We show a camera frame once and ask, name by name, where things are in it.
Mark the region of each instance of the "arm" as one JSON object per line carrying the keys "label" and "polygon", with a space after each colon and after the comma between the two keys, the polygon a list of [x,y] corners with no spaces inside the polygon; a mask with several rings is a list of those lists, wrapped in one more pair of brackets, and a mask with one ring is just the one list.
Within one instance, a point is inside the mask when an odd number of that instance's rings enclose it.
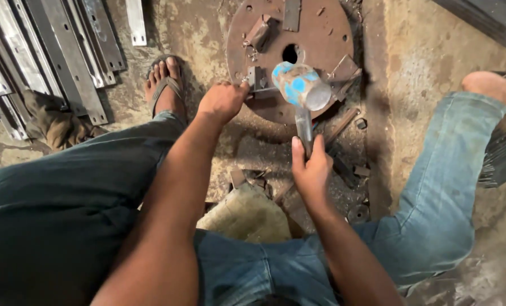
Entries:
{"label": "arm", "polygon": [[315,138],[307,163],[300,139],[293,138],[296,187],[315,224],[338,290],[352,305],[402,305],[389,275],[329,201],[331,170],[332,159],[324,152],[323,136]]}
{"label": "arm", "polygon": [[92,305],[196,305],[198,267],[193,247],[211,160],[222,127],[249,91],[225,82],[212,87],[198,113],[158,170],[115,268]]}

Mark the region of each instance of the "hand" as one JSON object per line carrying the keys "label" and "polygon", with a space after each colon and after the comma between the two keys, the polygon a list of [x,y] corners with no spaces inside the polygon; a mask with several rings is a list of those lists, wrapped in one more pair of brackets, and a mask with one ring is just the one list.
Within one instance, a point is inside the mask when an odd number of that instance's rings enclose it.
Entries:
{"label": "hand", "polygon": [[212,116],[223,126],[240,112],[248,93],[248,82],[240,86],[230,82],[216,83],[200,101],[198,114]]}
{"label": "hand", "polygon": [[332,163],[332,158],[324,152],[322,135],[316,136],[311,158],[306,163],[304,163],[304,146],[300,138],[293,137],[294,182],[307,206],[327,203],[327,182],[332,170]]}

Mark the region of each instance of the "hammer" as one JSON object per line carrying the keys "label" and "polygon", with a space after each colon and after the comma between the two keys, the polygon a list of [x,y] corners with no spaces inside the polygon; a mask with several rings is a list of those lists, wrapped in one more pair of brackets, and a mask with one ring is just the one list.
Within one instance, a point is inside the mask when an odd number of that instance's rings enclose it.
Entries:
{"label": "hammer", "polygon": [[285,101],[296,107],[296,130],[306,151],[306,160],[313,152],[311,112],[323,109],[332,97],[331,87],[315,70],[304,64],[279,63],[272,71],[272,81]]}

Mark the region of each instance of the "sandal strap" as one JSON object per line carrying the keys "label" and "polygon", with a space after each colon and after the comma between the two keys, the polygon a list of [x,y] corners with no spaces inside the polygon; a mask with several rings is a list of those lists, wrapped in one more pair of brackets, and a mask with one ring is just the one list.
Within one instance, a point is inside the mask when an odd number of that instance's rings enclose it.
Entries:
{"label": "sandal strap", "polygon": [[154,118],[154,115],[155,115],[154,108],[157,106],[158,98],[161,97],[162,91],[164,90],[164,88],[166,88],[166,86],[169,86],[175,92],[175,94],[181,99],[181,101],[183,101],[182,90],[181,90],[179,84],[177,83],[177,81],[174,78],[171,78],[169,76],[163,77],[160,80],[160,82],[158,82],[157,88],[155,88],[155,91],[153,93],[153,98],[151,98],[150,107],[151,107],[151,117],[152,118]]}

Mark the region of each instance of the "fingernail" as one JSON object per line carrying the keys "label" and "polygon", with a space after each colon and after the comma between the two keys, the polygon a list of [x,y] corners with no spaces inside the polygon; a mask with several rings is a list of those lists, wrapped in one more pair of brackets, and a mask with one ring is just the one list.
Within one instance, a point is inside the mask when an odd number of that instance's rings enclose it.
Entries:
{"label": "fingernail", "polygon": [[294,136],[293,137],[293,147],[298,148],[299,145],[300,145],[300,138],[298,138],[297,136]]}

